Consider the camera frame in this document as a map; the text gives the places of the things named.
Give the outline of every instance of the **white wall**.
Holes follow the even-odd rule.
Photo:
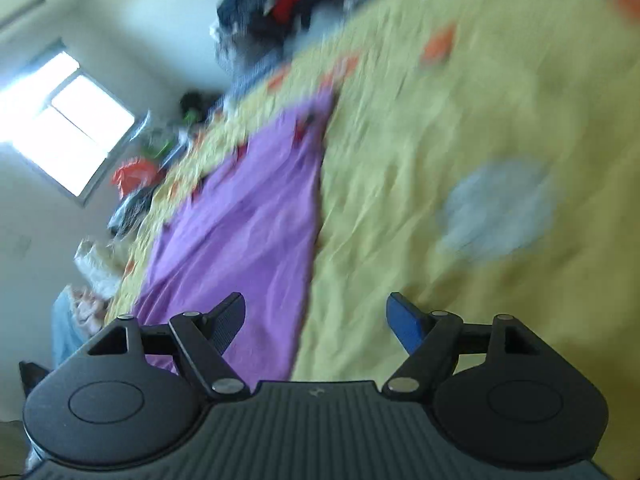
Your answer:
[[[76,12],[49,18],[0,44],[0,86],[59,38],[134,113],[151,108],[156,116],[176,115],[179,92]],[[107,179],[81,208],[10,146],[0,144],[0,236],[7,237],[8,230],[31,238],[23,259],[0,251],[0,420],[20,417],[18,361],[50,365],[50,306],[67,283],[83,283],[72,261],[78,242],[86,235],[104,236],[117,203]],[[10,243],[0,239],[0,247]]]
[[[83,0],[81,7],[169,83],[217,91],[230,82],[209,36],[219,1]]]

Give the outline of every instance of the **black object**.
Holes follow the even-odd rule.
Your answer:
[[[158,186],[139,187],[124,197],[107,223],[107,229],[113,236],[125,237],[138,220],[149,212]]]
[[[264,15],[260,10],[252,13],[247,25],[247,33],[266,48],[282,49],[291,33],[291,24],[282,25],[273,16]]]
[[[20,368],[20,381],[22,382],[22,390],[25,397],[51,373],[51,370],[47,370],[39,364],[28,361],[20,361],[18,366]]]
[[[209,107],[221,96],[222,94],[218,92],[203,94],[199,90],[189,90],[180,98],[182,117],[184,118],[189,112],[194,111],[197,114],[195,123],[203,123],[207,119]]]
[[[119,319],[29,395],[24,424],[47,458],[31,478],[602,479],[599,391],[522,323],[424,314],[401,294],[387,319],[414,351],[372,381],[261,382],[221,357],[244,321],[232,294],[168,325]],[[484,364],[452,375],[458,356]],[[181,377],[146,364],[170,354]]]

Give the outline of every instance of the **pile of clothes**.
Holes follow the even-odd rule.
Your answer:
[[[234,78],[233,98],[287,60],[285,42],[298,20],[308,30],[313,10],[325,2],[342,7],[345,0],[222,0],[211,35],[220,66]]]

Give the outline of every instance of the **bed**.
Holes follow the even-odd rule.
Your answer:
[[[386,297],[467,322],[510,312],[603,392],[596,462],[640,476],[640,21],[634,0],[376,0],[258,86],[173,168],[133,247],[109,319],[128,312],[162,224],[286,104],[339,87],[321,176],[321,230],[293,380],[381,383],[406,354]],[[454,30],[452,51],[425,58]],[[531,160],[547,224],[525,247],[471,257],[445,243],[470,174]],[[461,362],[469,366],[472,360]]]

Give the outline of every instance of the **bright window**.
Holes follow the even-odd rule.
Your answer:
[[[0,142],[81,199],[134,122],[66,52],[0,92]]]

